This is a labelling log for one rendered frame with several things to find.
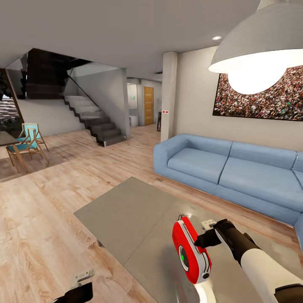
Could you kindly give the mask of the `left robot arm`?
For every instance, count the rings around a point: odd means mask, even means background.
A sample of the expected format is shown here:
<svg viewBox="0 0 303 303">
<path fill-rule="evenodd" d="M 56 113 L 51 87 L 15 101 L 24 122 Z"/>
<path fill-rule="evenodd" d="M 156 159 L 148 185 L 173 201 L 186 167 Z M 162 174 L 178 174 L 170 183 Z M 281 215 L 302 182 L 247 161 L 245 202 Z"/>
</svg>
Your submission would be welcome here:
<svg viewBox="0 0 303 303">
<path fill-rule="evenodd" d="M 70 290 L 61 298 L 57 298 L 50 303 L 85 303 L 93 298 L 92 282 L 81 286 L 81 282 L 93 277 L 95 271 L 92 269 L 85 270 L 72 276 Z"/>
</svg>

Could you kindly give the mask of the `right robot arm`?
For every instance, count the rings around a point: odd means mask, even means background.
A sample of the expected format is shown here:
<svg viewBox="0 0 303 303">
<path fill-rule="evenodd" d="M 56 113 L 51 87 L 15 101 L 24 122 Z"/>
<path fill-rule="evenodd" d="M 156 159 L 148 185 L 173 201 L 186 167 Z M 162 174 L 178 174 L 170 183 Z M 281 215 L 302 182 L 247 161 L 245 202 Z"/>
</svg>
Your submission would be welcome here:
<svg viewBox="0 0 303 303">
<path fill-rule="evenodd" d="M 264 303 L 303 303 L 303 280 L 289 272 L 242 234 L 227 219 L 201 223 L 203 233 L 195 246 L 202 249 L 223 243 L 238 261 Z"/>
</svg>

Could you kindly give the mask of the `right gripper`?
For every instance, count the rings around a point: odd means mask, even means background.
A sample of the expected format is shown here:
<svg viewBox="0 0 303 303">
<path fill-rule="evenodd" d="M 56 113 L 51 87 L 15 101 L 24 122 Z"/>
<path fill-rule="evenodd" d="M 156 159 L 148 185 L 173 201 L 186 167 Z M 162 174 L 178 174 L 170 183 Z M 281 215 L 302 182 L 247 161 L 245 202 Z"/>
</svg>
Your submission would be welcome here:
<svg viewBox="0 0 303 303">
<path fill-rule="evenodd" d="M 208 246 L 215 246 L 218 245 L 215 243 L 215 241 L 211 238 L 210 235 L 211 230 L 207 231 L 204 234 L 198 235 L 197 240 L 195 241 L 194 245 L 195 246 L 200 246 L 202 249 L 206 248 Z"/>
</svg>

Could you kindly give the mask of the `radio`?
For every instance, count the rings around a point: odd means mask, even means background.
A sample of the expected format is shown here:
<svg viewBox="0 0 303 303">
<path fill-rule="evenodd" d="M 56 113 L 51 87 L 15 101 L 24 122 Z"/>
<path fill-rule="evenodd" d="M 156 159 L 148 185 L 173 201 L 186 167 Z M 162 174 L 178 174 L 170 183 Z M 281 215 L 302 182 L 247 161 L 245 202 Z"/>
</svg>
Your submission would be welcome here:
<svg viewBox="0 0 303 303">
<path fill-rule="evenodd" d="M 211 272 L 211 260 L 206 248 L 195 246 L 198 234 L 185 215 L 173 227 L 173 242 L 185 273 L 194 284 L 206 282 Z"/>
</svg>

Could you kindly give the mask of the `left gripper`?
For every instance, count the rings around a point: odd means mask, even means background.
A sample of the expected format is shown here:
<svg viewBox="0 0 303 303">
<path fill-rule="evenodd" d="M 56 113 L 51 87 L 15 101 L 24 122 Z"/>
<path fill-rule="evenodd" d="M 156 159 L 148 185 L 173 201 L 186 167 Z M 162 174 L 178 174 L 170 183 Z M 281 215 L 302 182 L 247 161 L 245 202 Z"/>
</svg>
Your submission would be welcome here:
<svg viewBox="0 0 303 303">
<path fill-rule="evenodd" d="M 92 282 L 87 283 L 81 287 L 77 287 L 73 290 L 69 290 L 66 295 L 73 295 L 75 303 L 85 303 L 93 298 Z"/>
</svg>

